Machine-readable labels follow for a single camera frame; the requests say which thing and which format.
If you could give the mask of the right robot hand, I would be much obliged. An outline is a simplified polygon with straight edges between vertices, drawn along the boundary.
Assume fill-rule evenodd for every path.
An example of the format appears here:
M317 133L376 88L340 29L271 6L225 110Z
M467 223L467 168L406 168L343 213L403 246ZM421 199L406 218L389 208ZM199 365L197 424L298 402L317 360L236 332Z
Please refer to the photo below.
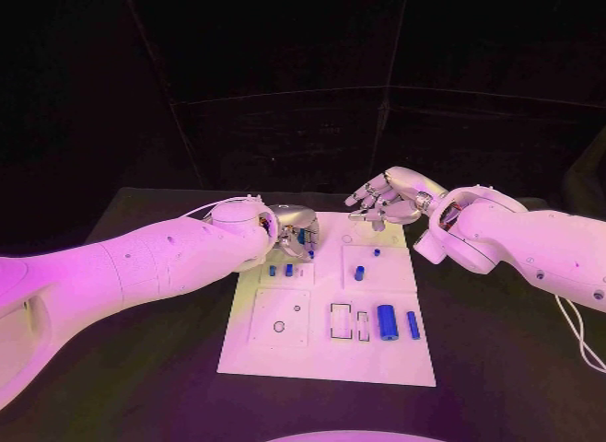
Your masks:
M408 225L421 215L431 215L448 191L429 178L399 166L388 168L344 199L357 206L350 221L369 222L375 231L385 223Z

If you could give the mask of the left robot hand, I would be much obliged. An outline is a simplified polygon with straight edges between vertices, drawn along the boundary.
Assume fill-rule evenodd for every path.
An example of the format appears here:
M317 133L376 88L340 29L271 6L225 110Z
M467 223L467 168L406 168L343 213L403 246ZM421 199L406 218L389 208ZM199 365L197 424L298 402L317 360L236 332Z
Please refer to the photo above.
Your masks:
M277 218L277 247L290 257L310 262L320 237L316 212L294 204L274 204L269 209Z

